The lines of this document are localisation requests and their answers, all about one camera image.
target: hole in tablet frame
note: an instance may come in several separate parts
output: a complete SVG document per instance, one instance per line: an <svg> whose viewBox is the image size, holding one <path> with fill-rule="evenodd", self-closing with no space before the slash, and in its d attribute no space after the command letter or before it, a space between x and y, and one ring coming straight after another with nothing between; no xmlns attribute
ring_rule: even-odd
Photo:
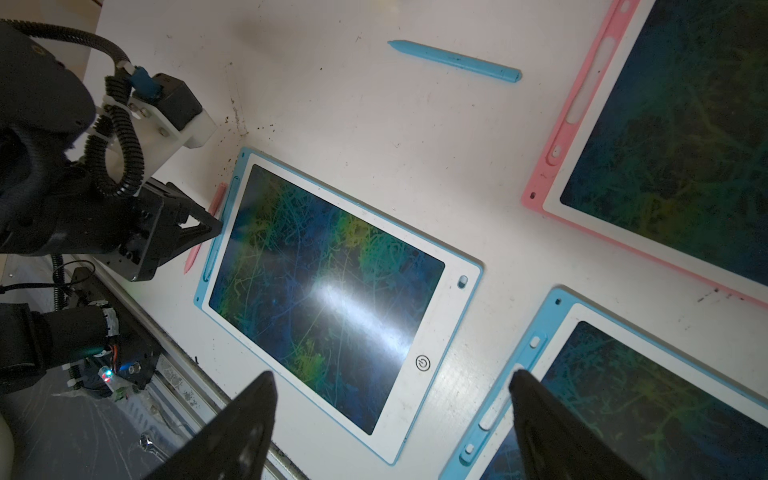
<svg viewBox="0 0 768 480"><path fill-rule="evenodd" d="M594 88L598 85L598 79L600 74L605 69L608 61L611 60L611 54L616 46L616 39L613 37L606 37L598 45L597 51L594 53L592 59L592 65L587 70L587 76L584 77L584 83L578 89L578 93L571 103L571 108L568 109L568 114L565 115L565 121L571 125L577 124L582 117L584 117L587 107L589 107L589 101L592 98Z"/></svg>

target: wire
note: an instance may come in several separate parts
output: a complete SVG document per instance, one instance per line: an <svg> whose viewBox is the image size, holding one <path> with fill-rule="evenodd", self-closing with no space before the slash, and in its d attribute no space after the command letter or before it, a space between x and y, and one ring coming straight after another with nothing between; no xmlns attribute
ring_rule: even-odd
<svg viewBox="0 0 768 480"><path fill-rule="evenodd" d="M117 372L118 370L118 345L115 343L112 346L112 350L114 351L112 355L112 371Z"/></svg>
<svg viewBox="0 0 768 480"><path fill-rule="evenodd" d="M67 283L13 283L12 285L0 285L0 295L2 295L3 293L9 292L11 290L21 290L21 289L31 289L31 288L61 288L65 286L77 285L78 283L83 283L84 281L89 280L93 275L96 274L96 266L90 260L72 260L71 262L63 263L58 268L54 269L54 273L57 270L60 270L65 266L71 265L73 263L90 264L91 265L90 274L80 280L75 280Z"/></svg>
<svg viewBox="0 0 768 480"><path fill-rule="evenodd" d="M51 279L53 283L64 283L64 271L59 267L64 263L64 259L61 258L60 253L51 253L51 265L53 266L53 274ZM53 310L63 310L67 304L67 293L63 288L56 287L53 289Z"/></svg>

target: cable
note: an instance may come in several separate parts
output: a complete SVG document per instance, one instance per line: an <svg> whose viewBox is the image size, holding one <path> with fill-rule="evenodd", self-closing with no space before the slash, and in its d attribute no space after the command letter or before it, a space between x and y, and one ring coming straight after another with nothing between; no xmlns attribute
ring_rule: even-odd
<svg viewBox="0 0 768 480"><path fill-rule="evenodd" d="M127 105L128 98L131 96L131 76L125 70L124 65L130 65L131 61L116 44L106 38L76 28L3 18L0 18L0 22L8 24L30 37L76 43L106 53L114 62L114 76L105 78L107 95L119 103ZM106 138L112 138L113 134L117 135L123 152L123 177L119 183L115 183L109 177L104 162L108 142L95 135L88 135L85 142L85 165L91 171L94 184L101 195L129 198L138 192L144 180L144 155L141 151L141 144L136 136L131 116L124 109L114 105L105 105L104 111L106 115L99 116L94 129Z"/></svg>
<svg viewBox="0 0 768 480"><path fill-rule="evenodd" d="M65 266L71 265L73 263L88 263L89 265L91 265L90 275L86 276L83 279L75 280L68 283L14 283L12 285L0 285L0 295L2 295L3 293L9 292L11 290L20 290L20 289L27 289L27 288L56 288L56 287L61 288L65 286L77 285L78 283L83 283L84 281L90 279L94 274L96 274L96 266L90 260L72 260L71 262L63 263L58 268L54 269L54 273L57 270L60 270Z"/></svg>
<svg viewBox="0 0 768 480"><path fill-rule="evenodd" d="M64 269L61 268L61 265L64 264L64 259L61 257L61 254L51 253L51 264L53 265L53 273L51 275L51 278L53 279L53 283L56 283L56 284L64 283ZM60 287L54 288L53 289L53 310L63 310L65 301L66 301L66 294L64 292L64 289Z"/></svg>
<svg viewBox="0 0 768 480"><path fill-rule="evenodd" d="M47 23L25 22L23 20L8 20L0 18L0 22L7 23L24 35L36 38L47 38L49 40L66 41L95 48L109 55L114 61L115 66L121 61L130 61L122 48L118 47L104 37L92 34L88 31L77 30L76 28L62 27L60 25L49 25Z"/></svg>
<svg viewBox="0 0 768 480"><path fill-rule="evenodd" d="M128 98L131 96L131 83L126 71L115 72L114 77L106 77L104 82L107 95L123 105L128 103ZM123 178L119 184L110 178L104 162L109 142L97 135L88 135L85 141L85 167L93 175L96 188L102 195L129 198L138 192L144 181L144 154L128 112L114 105L105 105L104 111L107 114L99 116L94 130L106 138L112 138L113 134L118 136L123 152Z"/></svg>

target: blue stylus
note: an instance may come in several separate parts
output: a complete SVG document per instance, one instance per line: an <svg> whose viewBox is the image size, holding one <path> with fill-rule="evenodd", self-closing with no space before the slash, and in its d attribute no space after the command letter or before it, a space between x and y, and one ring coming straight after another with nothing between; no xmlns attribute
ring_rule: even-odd
<svg viewBox="0 0 768 480"><path fill-rule="evenodd" d="M464 68L475 73L488 75L499 80L515 83L520 80L522 73L517 68L505 67L490 61L467 57L452 51L440 50L420 43L407 40L390 40L388 42L395 50L427 60L437 61L452 67Z"/></svg>

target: table surface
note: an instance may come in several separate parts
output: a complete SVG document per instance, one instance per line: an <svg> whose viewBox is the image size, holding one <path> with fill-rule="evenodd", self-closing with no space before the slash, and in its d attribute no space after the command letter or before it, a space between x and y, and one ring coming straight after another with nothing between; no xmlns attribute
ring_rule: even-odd
<svg viewBox="0 0 768 480"><path fill-rule="evenodd" d="M187 82L219 128L158 172L207 206L255 147L480 259L485 276L398 462L278 379L273 440L314 480L436 478L548 291L565 285L768 395L768 314L524 209L520 196L610 0L133 0L97 33ZM509 84L398 53L408 39L520 68ZM86 85L103 95L108 58ZM230 396L266 368L192 304L206 243L131 295Z"/></svg>

